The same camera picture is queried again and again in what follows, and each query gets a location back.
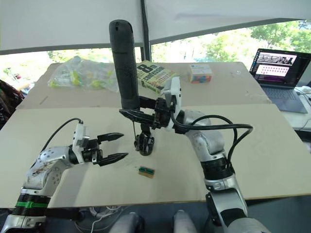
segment plastic bag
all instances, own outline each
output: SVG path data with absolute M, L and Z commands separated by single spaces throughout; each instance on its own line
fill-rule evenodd
M 57 67 L 51 75 L 48 85 L 53 88 L 107 88 L 114 92 L 119 91 L 113 64 L 84 60 L 79 56 L 75 56 Z

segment book cover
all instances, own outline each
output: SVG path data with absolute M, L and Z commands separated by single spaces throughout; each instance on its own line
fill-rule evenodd
M 163 94 L 165 82 L 172 77 L 179 76 L 174 71 L 158 66 L 147 60 L 137 64 L 137 79 L 139 85 L 158 95 Z

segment table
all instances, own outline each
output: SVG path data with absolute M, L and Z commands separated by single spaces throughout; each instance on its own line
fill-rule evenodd
M 302 91 L 302 88 L 296 87 L 296 90 Z M 303 95 L 300 95 L 299 98 L 301 99 L 303 105 L 308 111 L 307 114 L 291 112 L 282 112 L 282 114 L 295 130 L 300 130 L 303 128 L 303 130 L 305 131 L 311 131 L 311 106 L 309 104 L 310 102 L 306 100 Z
M 266 94 L 241 62 L 209 63 L 214 77 L 209 83 L 191 84 L 187 79 L 190 63 L 160 63 L 180 74 L 184 106 L 270 103 Z M 109 90 L 53 89 L 47 86 L 54 70 L 60 64 L 51 64 L 36 82 L 18 109 L 120 107 L 119 93 Z M 139 86 L 139 94 L 150 98 L 158 96 Z
M 42 145 L 60 124 L 72 117 L 80 117 L 90 127 L 92 137 L 124 133 L 118 141 L 104 143 L 102 149 L 105 155 L 125 151 L 129 155 L 105 167 L 78 165 L 66 171 L 50 208 L 205 201 L 207 190 L 202 168 L 186 137 L 156 130 L 153 132 L 154 153 L 140 156 L 134 151 L 131 122 L 118 113 L 120 94 L 108 90 L 51 89 L 47 81 L 58 65 L 48 68 L 0 131 L 0 175 L 6 177 L 14 171 L 10 179 L 0 181 L 2 187 L 6 187 L 0 207 L 15 205 L 25 173 Z M 255 127 L 233 155 L 245 198 L 311 193 L 308 179 L 305 179 L 311 175 L 307 149 L 242 63 L 209 63 L 214 77 L 203 84 L 187 81 L 189 64 L 161 65 L 180 74 L 183 109 L 220 114 L 235 123 L 249 123 Z M 139 94 L 157 98 L 142 87 L 139 87 Z M 50 146 L 71 144 L 73 130 L 74 126 L 62 129 Z M 222 132 L 228 151 L 233 133 Z M 139 166 L 154 168 L 154 178 L 138 175 Z
M 311 156 L 275 105 L 183 107 L 187 108 L 254 126 L 233 154 L 237 179 L 246 199 L 311 193 L 307 179 L 311 176 Z M 0 207 L 16 204 L 25 173 L 40 149 L 54 130 L 72 117 L 80 117 L 90 127 L 91 138 L 103 133 L 124 133 L 117 141 L 103 143 L 102 149 L 105 155 L 125 151 L 129 155 L 112 165 L 77 165 L 65 171 L 50 208 L 205 201 L 203 171 L 184 135 L 164 129 L 154 131 L 154 153 L 143 157 L 134 151 L 132 123 L 119 114 L 118 108 L 50 108 L 16 110 L 0 131 Z M 62 129 L 50 146 L 69 145 L 74 129 L 74 124 Z M 222 133 L 228 151 L 233 132 Z M 139 166 L 155 169 L 154 178 L 138 175 Z

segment grey floor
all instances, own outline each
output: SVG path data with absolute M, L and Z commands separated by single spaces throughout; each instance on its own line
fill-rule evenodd
M 146 233 L 171 233 L 171 223 L 174 213 L 183 209 L 188 212 L 199 233 L 203 232 L 207 218 L 206 204 L 202 202 L 135 205 L 124 210 L 123 214 L 135 211 L 145 219 Z M 274 200 L 249 207 L 249 216 L 262 222 L 272 233 L 310 233 L 311 232 L 311 196 L 301 196 Z M 107 226 L 110 219 L 99 222 L 95 229 Z M 84 221 L 79 225 L 90 228 L 95 219 L 86 213 Z M 0 217 L 0 227 L 5 216 Z M 47 233 L 78 232 L 73 222 L 68 220 L 48 219 Z

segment laptop keyboard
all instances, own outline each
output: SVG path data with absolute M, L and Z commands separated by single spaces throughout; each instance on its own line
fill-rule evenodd
M 275 99 L 285 99 L 285 100 L 298 100 L 298 95 L 295 95 L 292 89 L 284 90 L 284 89 L 276 89 L 276 88 L 263 88 L 264 92 L 267 96 Z

